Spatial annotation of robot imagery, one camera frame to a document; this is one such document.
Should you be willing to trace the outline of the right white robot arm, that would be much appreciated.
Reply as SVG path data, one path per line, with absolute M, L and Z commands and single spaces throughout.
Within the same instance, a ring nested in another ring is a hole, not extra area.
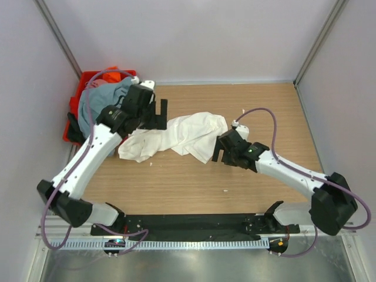
M 216 138 L 212 161 L 223 151 L 221 162 L 273 177 L 296 189 L 310 202 L 308 211 L 313 224 L 327 235 L 335 236 L 357 211 L 355 198 L 344 176 L 334 172 L 327 176 L 297 166 L 273 155 L 272 150 L 259 142 L 250 143 L 230 129 Z

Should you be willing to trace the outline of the white printed t-shirt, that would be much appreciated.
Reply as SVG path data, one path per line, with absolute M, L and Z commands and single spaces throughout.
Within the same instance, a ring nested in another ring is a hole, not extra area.
M 138 163 L 157 152 L 171 149 L 178 155 L 192 155 L 206 164 L 213 155 L 216 138 L 228 130 L 221 115 L 199 112 L 167 122 L 166 130 L 135 130 L 118 148 L 120 159 Z

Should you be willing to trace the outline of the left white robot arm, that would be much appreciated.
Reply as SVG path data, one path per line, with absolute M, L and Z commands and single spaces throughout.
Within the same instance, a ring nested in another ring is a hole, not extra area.
M 167 128 L 167 100 L 160 101 L 156 114 L 155 82 L 132 85 L 120 106 L 102 109 L 91 134 L 73 159 L 51 181 L 41 180 L 37 191 L 48 210 L 72 227 L 85 223 L 101 224 L 112 235 L 120 234 L 124 220 L 121 210 L 109 203 L 90 203 L 82 199 L 99 166 L 136 129 Z

